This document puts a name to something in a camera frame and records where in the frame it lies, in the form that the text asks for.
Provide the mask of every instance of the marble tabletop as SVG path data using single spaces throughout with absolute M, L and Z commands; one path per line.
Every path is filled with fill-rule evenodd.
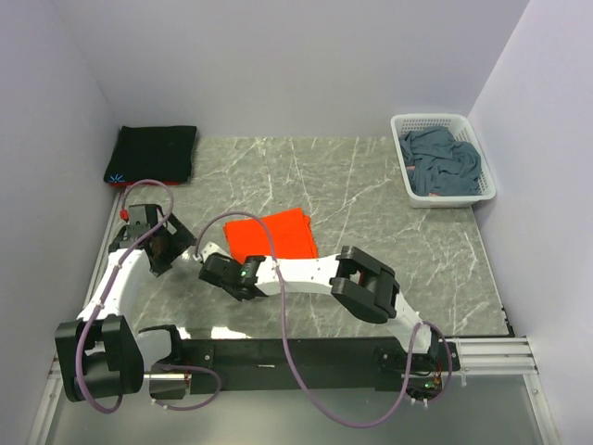
M 390 138 L 204 138 L 194 176 L 175 186 L 175 215 L 195 234 L 228 210 L 268 215 L 300 207 L 320 256 L 357 246 L 396 271 L 407 301 L 449 336 L 507 335 L 504 311 L 471 209 L 412 209 Z M 129 204 L 157 202 L 155 187 Z M 115 224 L 113 231 L 120 224 Z M 226 247 L 222 222 L 206 240 Z M 134 330 L 176 324 L 183 337 L 280 336 L 278 297 L 238 302 L 197 278 L 189 253 L 141 286 Z M 290 337 L 388 336 L 328 296 L 288 296 Z

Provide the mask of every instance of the wall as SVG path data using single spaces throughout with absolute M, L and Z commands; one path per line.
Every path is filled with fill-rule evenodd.
M 117 126 L 48 0 L 3 3 L 0 60 L 0 442 L 20 444 L 94 266 Z
M 388 135 L 467 114 L 527 0 L 53 0 L 120 122 Z
M 498 185 L 477 211 L 565 444 L 590 443 L 593 4 L 532 0 L 470 119 Z

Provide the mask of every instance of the blue-gray cloth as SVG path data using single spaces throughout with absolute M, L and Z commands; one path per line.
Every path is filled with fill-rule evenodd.
M 414 166 L 408 177 L 416 195 L 480 195 L 480 155 L 469 142 L 456 141 L 447 128 L 436 126 L 409 132 L 399 143 L 406 166 Z

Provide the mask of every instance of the folded red towel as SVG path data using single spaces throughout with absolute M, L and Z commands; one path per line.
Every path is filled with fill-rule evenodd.
M 318 258 L 317 246 L 311 233 L 309 216 L 302 209 L 290 209 L 262 218 L 270 228 L 278 258 Z M 254 220 L 230 221 L 224 225 L 224 235 L 231 255 L 243 263 L 249 255 L 270 255 L 266 233 Z

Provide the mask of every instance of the plastic basket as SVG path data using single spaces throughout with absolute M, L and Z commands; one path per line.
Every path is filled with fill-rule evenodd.
M 410 180 L 406 172 L 406 165 L 404 157 L 401 153 L 401 146 L 399 144 L 399 137 L 411 131 L 423 130 L 426 127 L 441 125 L 447 127 L 458 141 L 465 141 L 471 143 L 482 159 L 482 173 L 478 178 L 480 187 L 480 195 L 470 197 L 420 197 L 411 190 Z M 391 130 L 393 131 L 393 138 L 396 142 L 397 158 L 399 159 L 399 167 L 404 178 L 406 191 L 410 196 L 410 205 L 413 208 L 427 208 L 427 207 L 468 207 L 474 202 L 492 199 L 497 193 L 497 189 L 492 181 L 492 175 L 488 169 L 486 159 L 482 148 L 478 143 L 475 133 L 473 132 L 470 122 L 459 114 L 398 114 L 391 119 Z

